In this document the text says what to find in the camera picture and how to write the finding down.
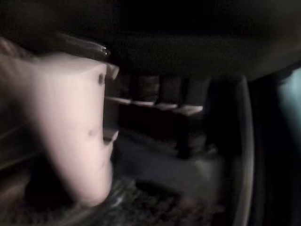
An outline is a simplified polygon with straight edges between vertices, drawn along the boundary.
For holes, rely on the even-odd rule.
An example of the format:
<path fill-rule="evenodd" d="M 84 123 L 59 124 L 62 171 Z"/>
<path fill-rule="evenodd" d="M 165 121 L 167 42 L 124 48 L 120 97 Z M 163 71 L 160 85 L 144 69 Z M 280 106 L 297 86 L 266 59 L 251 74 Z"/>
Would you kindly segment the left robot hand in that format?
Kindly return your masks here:
<path fill-rule="evenodd" d="M 298 0 L 3 0 L 0 96 L 29 117 L 63 184 L 84 206 L 108 196 L 104 79 L 146 75 L 249 79 L 301 54 Z"/>

